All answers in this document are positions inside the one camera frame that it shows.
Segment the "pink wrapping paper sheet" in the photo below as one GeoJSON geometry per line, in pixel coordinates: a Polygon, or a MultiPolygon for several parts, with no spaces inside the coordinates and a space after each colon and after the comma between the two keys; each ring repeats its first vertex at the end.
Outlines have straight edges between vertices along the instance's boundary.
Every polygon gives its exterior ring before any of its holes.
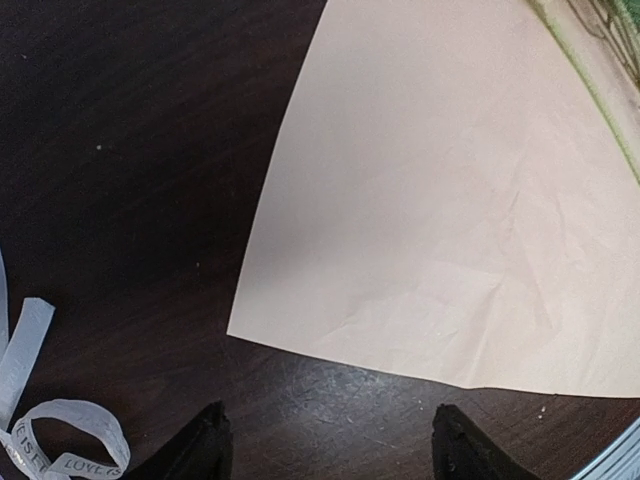
{"type": "Polygon", "coordinates": [[[330,1],[228,332],[462,388],[639,393],[639,176],[530,1],[330,1]]]}

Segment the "peach flower stem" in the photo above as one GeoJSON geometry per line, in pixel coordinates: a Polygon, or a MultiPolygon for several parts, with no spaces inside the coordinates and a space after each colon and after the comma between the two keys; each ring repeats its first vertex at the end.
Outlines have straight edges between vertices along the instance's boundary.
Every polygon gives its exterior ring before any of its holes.
{"type": "Polygon", "coordinates": [[[639,3],[530,1],[639,176],[639,3]]]}

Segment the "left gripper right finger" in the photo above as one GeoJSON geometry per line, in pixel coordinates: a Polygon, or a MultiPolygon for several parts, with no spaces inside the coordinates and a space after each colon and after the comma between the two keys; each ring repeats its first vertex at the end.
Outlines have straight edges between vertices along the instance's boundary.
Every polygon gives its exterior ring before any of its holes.
{"type": "Polygon", "coordinates": [[[432,427],[432,463],[436,479],[537,479],[500,449],[456,405],[439,405],[432,427]]]}

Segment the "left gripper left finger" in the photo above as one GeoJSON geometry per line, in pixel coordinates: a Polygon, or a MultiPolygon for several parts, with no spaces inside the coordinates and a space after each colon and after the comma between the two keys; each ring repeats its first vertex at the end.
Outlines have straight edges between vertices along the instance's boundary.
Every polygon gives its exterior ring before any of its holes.
{"type": "Polygon", "coordinates": [[[230,479],[233,434],[222,401],[207,405],[126,480],[230,479]]]}

